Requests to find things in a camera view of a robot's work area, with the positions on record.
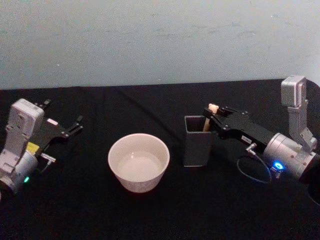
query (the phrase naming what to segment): metal bracket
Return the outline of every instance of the metal bracket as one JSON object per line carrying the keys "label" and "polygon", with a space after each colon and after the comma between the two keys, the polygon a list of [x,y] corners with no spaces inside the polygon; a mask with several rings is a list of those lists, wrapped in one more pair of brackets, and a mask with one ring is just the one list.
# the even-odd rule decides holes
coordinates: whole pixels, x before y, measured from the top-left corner
{"label": "metal bracket", "polygon": [[291,75],[281,83],[281,103],[289,112],[289,133],[302,149],[311,152],[317,139],[307,127],[307,80],[304,76]]}

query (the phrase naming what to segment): white wall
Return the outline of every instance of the white wall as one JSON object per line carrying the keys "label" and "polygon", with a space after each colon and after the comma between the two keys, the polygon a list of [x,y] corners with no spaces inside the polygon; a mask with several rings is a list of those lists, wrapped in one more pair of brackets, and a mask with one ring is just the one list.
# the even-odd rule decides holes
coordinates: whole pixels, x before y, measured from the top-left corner
{"label": "white wall", "polygon": [[319,0],[0,0],[0,88],[320,84]]}

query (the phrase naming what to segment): robotic arm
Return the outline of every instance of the robotic arm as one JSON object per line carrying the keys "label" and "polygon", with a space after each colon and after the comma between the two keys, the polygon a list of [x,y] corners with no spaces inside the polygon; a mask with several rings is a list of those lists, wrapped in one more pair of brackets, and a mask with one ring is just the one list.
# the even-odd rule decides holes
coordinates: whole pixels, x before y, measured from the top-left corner
{"label": "robotic arm", "polygon": [[32,104],[20,99],[10,109],[8,124],[5,127],[7,136],[4,149],[0,154],[0,189],[16,194],[30,174],[37,169],[40,159],[46,161],[47,167],[56,161],[44,152],[49,145],[65,142],[71,136],[81,132],[82,116],[73,126],[63,128],[58,122],[46,118],[44,110],[50,100],[43,104]]}
{"label": "robotic arm", "polygon": [[320,201],[320,156],[313,152],[317,140],[307,128],[304,76],[290,76],[281,83],[281,102],[288,107],[289,132],[293,139],[252,122],[246,111],[215,106],[213,110],[205,108],[203,115],[221,139],[233,138],[248,145],[248,153],[261,154],[264,163],[277,172],[277,176],[286,171],[301,183],[310,184],[311,197]]}

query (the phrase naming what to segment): black tablecloth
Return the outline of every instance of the black tablecloth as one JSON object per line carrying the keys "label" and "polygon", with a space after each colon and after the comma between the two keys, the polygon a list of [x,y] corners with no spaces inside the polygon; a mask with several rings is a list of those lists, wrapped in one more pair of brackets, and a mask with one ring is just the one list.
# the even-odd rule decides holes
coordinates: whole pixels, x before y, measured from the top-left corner
{"label": "black tablecloth", "polygon": [[[84,116],[80,135],[48,149],[57,158],[50,170],[0,206],[0,239],[320,239],[320,207],[292,178],[252,182],[221,154],[206,167],[182,165],[184,116],[201,115],[208,103],[247,110],[288,136],[280,90],[280,79],[0,90],[1,148],[19,98],[52,99],[46,116],[65,127]],[[320,90],[312,82],[307,97],[308,126],[319,139]],[[160,183],[145,194],[125,190],[107,164],[112,144],[132,133],[159,137],[171,155]]]}

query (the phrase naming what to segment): yellow sticker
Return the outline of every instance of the yellow sticker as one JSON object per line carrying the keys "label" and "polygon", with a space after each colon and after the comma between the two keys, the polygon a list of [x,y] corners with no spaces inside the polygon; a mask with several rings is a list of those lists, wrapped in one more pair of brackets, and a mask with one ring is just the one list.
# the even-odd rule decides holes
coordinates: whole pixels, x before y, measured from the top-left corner
{"label": "yellow sticker", "polygon": [[36,152],[38,151],[39,149],[39,146],[38,145],[35,145],[34,143],[32,142],[28,142],[28,145],[26,146],[26,149],[33,155],[36,154]]}

